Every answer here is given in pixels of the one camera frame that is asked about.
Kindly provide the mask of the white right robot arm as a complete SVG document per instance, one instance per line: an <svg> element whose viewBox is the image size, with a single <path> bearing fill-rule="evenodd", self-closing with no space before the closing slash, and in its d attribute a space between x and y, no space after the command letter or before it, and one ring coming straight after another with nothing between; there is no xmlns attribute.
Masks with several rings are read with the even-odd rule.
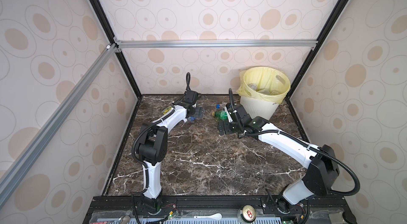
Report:
<svg viewBox="0 0 407 224"><path fill-rule="evenodd" d="M334 150L328 146L305 142L279 128L267 119L257 116L251 118L241 104L234 102L233 92L229 90L229 103L225 107L227 120L218 123L221 136L237 134L267 143L289 155L306 169L306 173L294 183L286 186L273 202L282 213L289 213L302 200L314 195L352 196L360 191L360 180L356 173L336 158ZM353 179L354 188L350 191L337 191L332 187L345 170Z"/></svg>

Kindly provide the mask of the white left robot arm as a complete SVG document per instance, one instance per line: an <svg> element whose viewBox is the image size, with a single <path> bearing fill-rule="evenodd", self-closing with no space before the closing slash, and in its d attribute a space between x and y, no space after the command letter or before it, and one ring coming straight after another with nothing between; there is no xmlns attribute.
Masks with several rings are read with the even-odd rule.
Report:
<svg viewBox="0 0 407 224"><path fill-rule="evenodd" d="M162 204L161 162L168 148L169 132L180 122L194 121L202 118L204 108L197 106L201 97L190 87L191 75L186 74L186 89L176 101L170 103L167 112L153 122L144 122L135 139L131 155L143 167L144 187L138 193L142 206L150 212L157 213Z"/></svg>

